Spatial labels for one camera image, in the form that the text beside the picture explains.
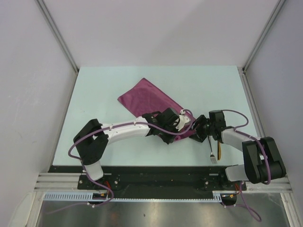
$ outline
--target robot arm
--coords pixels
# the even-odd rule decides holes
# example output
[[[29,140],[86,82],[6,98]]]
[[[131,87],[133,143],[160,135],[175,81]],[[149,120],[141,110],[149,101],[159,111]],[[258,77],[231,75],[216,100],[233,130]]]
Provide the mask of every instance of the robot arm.
[[[132,121],[115,124],[100,124],[97,119],[93,119],[76,135],[74,142],[89,133],[104,129],[100,133],[84,139],[76,146],[86,171],[93,180],[98,180],[103,177],[99,160],[107,145],[131,137],[150,135],[158,135],[165,143],[170,144],[175,139],[173,134],[178,134],[189,123],[190,118],[185,115],[185,111],[182,110],[178,114],[172,108],[168,108],[162,113],[146,113]],[[171,132],[171,134],[165,133],[157,127]]]
[[[222,110],[210,111],[209,119],[201,115],[193,123],[193,129],[196,132],[190,138],[196,141],[203,142],[207,136],[212,136],[214,140],[228,144],[243,152],[244,165],[226,168],[225,172],[228,180],[232,182],[250,181],[252,183],[267,181],[268,171],[265,158],[268,161],[271,179],[285,177],[286,169],[274,139],[271,137],[252,137],[246,133],[237,132],[231,126],[226,126]],[[262,155],[260,145],[263,147],[266,157]]]
[[[82,163],[93,180],[103,177],[101,159],[105,148],[113,142],[131,138],[158,135],[165,143],[170,144],[175,136],[187,124],[190,118],[184,111],[178,114],[174,109],[168,108],[164,112],[146,113],[133,121],[117,124],[100,124],[97,119],[90,120],[74,138],[77,142],[81,138],[99,130],[99,133],[87,137],[76,145]],[[203,142],[207,136],[212,136],[221,143],[228,144],[243,152],[244,165],[227,167],[225,172],[228,180],[250,181],[263,183],[271,179],[277,179],[286,175],[285,166],[277,149],[274,139],[271,137],[255,138],[257,143],[249,135],[239,134],[231,126],[226,126],[223,111],[210,111],[209,118],[201,115],[191,127],[195,133],[190,138]],[[264,148],[269,165],[266,167],[265,157],[261,155],[260,146]]]

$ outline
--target metal frame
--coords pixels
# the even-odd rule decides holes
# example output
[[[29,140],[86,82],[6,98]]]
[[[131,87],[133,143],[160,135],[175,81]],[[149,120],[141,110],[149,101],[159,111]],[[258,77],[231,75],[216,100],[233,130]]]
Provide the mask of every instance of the metal frame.
[[[56,138],[56,146],[54,147],[54,149],[51,151],[52,152],[52,155],[51,155],[51,158],[49,159],[49,162],[48,162],[48,165],[47,165],[47,169],[45,171],[48,171],[49,167],[52,165],[53,163],[53,159],[55,158],[55,153],[56,153],[56,150],[57,150],[57,147],[58,147],[58,144],[59,144],[59,139],[60,139],[60,135],[61,135],[61,132],[62,132],[62,129],[63,129],[63,125],[64,125],[64,122],[65,122],[65,118],[66,118],[66,115],[67,115],[67,111],[68,111],[68,107],[70,106],[70,102],[71,102],[71,96],[74,92],[74,89],[75,89],[75,85],[76,85],[76,82],[77,82],[77,76],[78,76],[78,73],[76,73],[76,76],[74,78],[74,81],[73,81],[73,85],[72,85],[72,89],[71,89],[71,92],[69,94],[69,99],[67,101],[67,105],[65,106],[65,111],[64,111],[64,117],[63,117],[63,120],[61,122],[61,126],[60,126],[60,129],[59,129],[59,132],[58,132],[58,135],[57,135],[57,138]]]
[[[41,173],[35,185],[35,192],[83,192],[78,190],[78,180],[81,174]],[[246,183],[247,190],[243,193],[292,193],[288,178],[275,179],[270,185],[262,183]],[[234,193],[234,191],[213,191],[214,193]]]
[[[256,131],[257,131],[257,135],[259,137],[265,137],[260,115],[258,113],[255,100],[252,96],[250,85],[248,84],[246,74],[244,73],[243,69],[238,68],[238,71],[239,71],[240,79],[241,79],[241,82],[242,82],[242,85],[244,88],[244,93],[245,93],[245,96],[246,96],[246,99],[247,99],[247,102],[248,102],[248,105],[250,108],[251,116],[252,116],[252,119],[253,119],[253,122],[254,122],[254,125],[256,128]]]
[[[40,209],[42,207],[44,194],[44,192],[35,192],[34,203],[30,211],[26,227],[36,227],[39,219]]]
[[[100,202],[104,199],[94,199],[93,192],[46,192],[44,201],[81,201]],[[213,192],[213,199],[119,199],[114,198],[114,202],[222,202],[220,193]]]
[[[67,47],[66,42],[64,41],[55,21],[53,20],[53,17],[51,15],[50,11],[48,10],[44,0],[35,0],[35,2],[37,3],[39,9],[41,10],[42,15],[44,16],[53,35],[55,36],[56,40],[58,41],[58,44],[61,47],[67,60],[69,61],[71,67],[74,69],[75,73],[78,74],[79,68],[77,67],[76,62],[75,62],[69,48]]]
[[[298,207],[293,193],[281,193],[281,198],[291,227],[302,226],[302,217],[298,213]]]
[[[265,38],[267,37],[272,25],[276,21],[277,16],[279,15],[279,13],[280,13],[282,7],[285,5],[285,3],[286,3],[286,0],[279,0],[279,2],[276,4],[276,6],[275,6],[273,12],[271,13],[263,31],[261,32],[261,35],[259,36],[254,48],[252,49],[248,59],[246,60],[244,66],[243,66],[244,72],[246,72],[246,70],[250,66],[251,61],[256,56],[258,50],[260,49],[262,43],[264,42]]]

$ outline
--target yellow object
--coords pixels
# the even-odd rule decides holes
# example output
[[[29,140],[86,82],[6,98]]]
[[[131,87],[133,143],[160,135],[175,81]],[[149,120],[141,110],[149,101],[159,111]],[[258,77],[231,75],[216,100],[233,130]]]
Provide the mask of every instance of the yellow object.
[[[218,161],[221,159],[221,143],[218,141]]]

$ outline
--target metal floor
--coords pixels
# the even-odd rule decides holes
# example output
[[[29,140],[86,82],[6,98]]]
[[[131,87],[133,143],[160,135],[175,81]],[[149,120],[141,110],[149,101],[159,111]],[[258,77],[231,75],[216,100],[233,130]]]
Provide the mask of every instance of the metal floor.
[[[246,209],[224,209],[219,203],[112,202],[104,207],[74,206],[73,202],[44,201],[37,227],[288,227],[279,193],[245,194],[248,204],[262,217],[255,221]]]

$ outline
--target metal fork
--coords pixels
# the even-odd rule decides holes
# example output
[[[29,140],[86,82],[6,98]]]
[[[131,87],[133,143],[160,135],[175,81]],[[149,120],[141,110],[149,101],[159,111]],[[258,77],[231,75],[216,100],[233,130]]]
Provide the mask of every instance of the metal fork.
[[[212,161],[213,164],[217,164],[217,159],[215,157],[215,155],[213,154],[213,149],[212,149],[212,143],[210,141],[210,136],[207,136],[208,138],[208,142],[209,142],[209,146],[210,146],[210,160]]]

